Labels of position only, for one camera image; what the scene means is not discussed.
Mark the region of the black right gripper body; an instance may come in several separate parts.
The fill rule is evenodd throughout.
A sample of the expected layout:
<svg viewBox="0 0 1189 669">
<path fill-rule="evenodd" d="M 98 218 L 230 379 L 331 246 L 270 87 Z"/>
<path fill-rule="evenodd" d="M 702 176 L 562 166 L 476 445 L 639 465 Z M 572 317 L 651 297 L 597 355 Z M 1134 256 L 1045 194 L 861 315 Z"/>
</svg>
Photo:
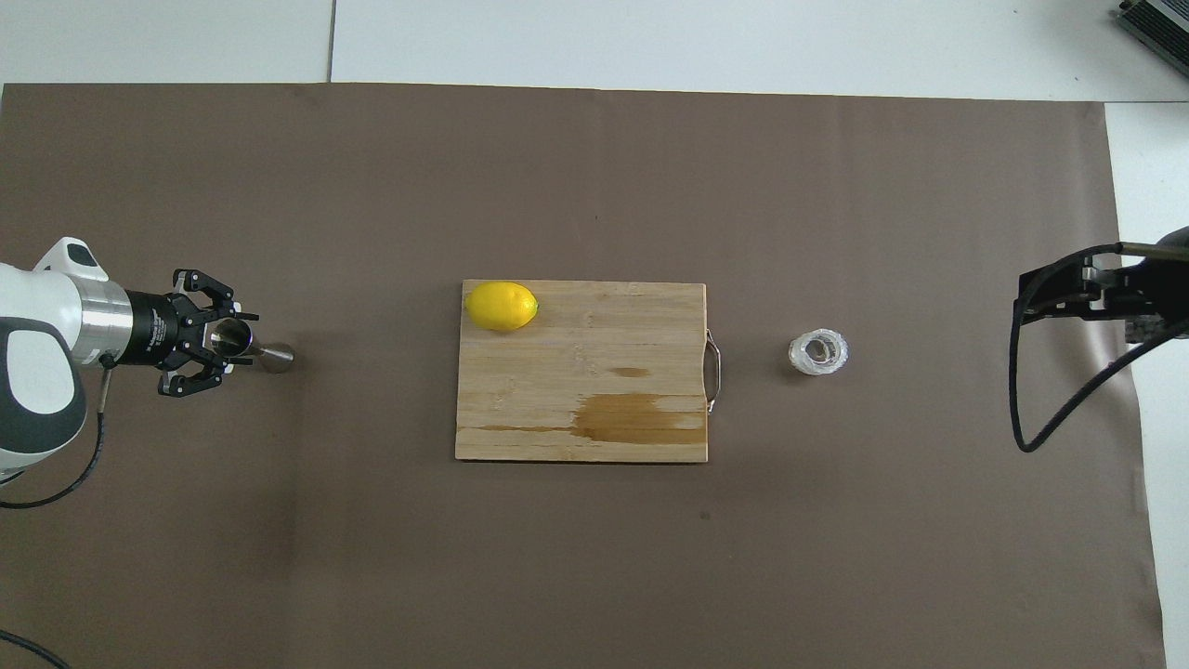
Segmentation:
<svg viewBox="0 0 1189 669">
<path fill-rule="evenodd" d="M 1158 241 L 1159 245 L 1188 250 L 1188 226 L 1183 226 Z M 1156 263 L 1156 310 L 1164 321 L 1184 321 L 1188 317 L 1188 263 Z"/>
</svg>

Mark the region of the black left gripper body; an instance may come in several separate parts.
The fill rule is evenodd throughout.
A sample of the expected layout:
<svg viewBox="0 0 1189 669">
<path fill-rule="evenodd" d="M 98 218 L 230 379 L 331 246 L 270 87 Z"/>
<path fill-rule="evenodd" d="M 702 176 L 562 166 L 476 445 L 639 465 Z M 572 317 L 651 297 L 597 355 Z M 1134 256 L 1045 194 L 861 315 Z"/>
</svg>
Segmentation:
<svg viewBox="0 0 1189 669">
<path fill-rule="evenodd" d="M 208 367 L 205 326 L 209 308 L 200 308 L 185 294 L 126 292 L 133 326 L 124 347 L 124 362 L 156 370 L 181 370 L 195 362 Z"/>
</svg>

